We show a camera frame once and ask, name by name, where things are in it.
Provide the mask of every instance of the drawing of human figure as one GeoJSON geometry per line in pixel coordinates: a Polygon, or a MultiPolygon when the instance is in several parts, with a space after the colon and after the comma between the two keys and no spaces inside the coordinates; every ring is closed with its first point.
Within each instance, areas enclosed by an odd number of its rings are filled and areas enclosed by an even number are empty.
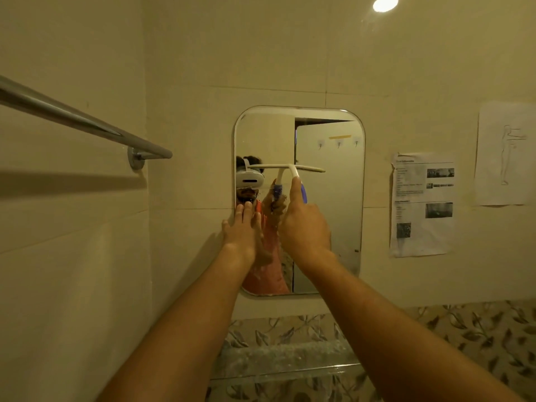
{"type": "Polygon", "coordinates": [[[517,141],[526,140],[526,135],[518,135],[516,132],[521,131],[519,128],[512,128],[509,125],[504,126],[503,138],[502,138],[502,159],[501,159],[501,184],[508,185],[508,168],[510,167],[510,160],[512,157],[512,151],[517,147],[517,141]]]}

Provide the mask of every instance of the hand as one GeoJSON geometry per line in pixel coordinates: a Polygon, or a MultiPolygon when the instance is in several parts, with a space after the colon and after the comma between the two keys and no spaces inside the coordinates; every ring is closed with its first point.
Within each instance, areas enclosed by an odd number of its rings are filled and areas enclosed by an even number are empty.
{"type": "Polygon", "coordinates": [[[251,202],[239,204],[235,210],[234,223],[227,220],[221,223],[224,235],[224,249],[229,249],[247,270],[252,266],[263,266],[272,262],[272,256],[263,246],[260,226],[260,213],[253,213],[251,202]]]}
{"type": "Polygon", "coordinates": [[[275,202],[273,201],[273,187],[275,184],[276,180],[272,182],[270,191],[262,202],[263,214],[267,217],[267,221],[272,227],[277,227],[279,225],[281,216],[287,207],[285,204],[287,197],[285,195],[281,195],[279,196],[279,199],[277,199],[275,202]]]}
{"type": "Polygon", "coordinates": [[[318,206],[303,203],[298,177],[292,179],[291,202],[279,224],[279,239],[300,269],[313,265],[325,254],[331,254],[330,227],[318,206]]]}

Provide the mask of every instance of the metal towel rod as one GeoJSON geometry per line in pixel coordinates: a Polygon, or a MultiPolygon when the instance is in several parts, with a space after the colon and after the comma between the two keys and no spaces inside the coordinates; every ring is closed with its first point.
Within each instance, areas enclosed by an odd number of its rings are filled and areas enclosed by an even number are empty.
{"type": "Polygon", "coordinates": [[[132,169],[143,168],[146,159],[169,159],[173,153],[143,138],[60,103],[0,75],[0,104],[98,137],[127,145],[132,169]]]}

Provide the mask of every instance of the purple handle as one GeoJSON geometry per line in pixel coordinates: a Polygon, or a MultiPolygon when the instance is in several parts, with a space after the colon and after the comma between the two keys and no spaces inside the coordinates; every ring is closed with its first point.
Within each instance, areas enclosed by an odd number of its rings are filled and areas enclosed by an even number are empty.
{"type": "Polygon", "coordinates": [[[305,193],[305,186],[303,186],[303,184],[302,184],[302,198],[303,198],[303,202],[307,203],[307,193],[305,193]]]}

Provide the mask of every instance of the white door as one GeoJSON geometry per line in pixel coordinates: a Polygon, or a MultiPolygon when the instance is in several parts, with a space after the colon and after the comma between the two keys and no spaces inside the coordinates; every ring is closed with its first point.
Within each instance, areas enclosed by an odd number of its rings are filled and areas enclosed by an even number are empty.
{"type": "MultiPolygon", "coordinates": [[[[361,254],[365,133],[358,121],[300,126],[296,163],[324,168],[299,171],[309,203],[315,203],[331,228],[331,247],[339,261],[358,275],[361,254]]],[[[294,292],[317,292],[296,266],[294,292]]]]}

